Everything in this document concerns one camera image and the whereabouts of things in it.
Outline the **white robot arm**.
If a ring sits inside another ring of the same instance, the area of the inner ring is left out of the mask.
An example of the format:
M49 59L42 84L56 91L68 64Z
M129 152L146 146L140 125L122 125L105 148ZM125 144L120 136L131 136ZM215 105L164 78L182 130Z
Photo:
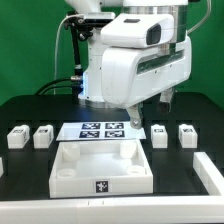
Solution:
M142 127L142 103L160 96L168 111L174 87L191 73L186 29L191 0L65 0L75 10L89 64L79 99L127 111Z

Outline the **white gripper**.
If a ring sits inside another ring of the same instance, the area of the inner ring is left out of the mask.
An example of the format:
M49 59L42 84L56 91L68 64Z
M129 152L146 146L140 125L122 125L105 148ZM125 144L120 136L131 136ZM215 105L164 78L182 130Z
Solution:
M127 112L134 129L142 128L139 102L163 91L157 109L168 114L173 86L189 78L190 38L185 37L172 51L165 50L174 32L170 14L122 13L101 30L101 42L107 46L102 57L102 96L119 108L131 106Z

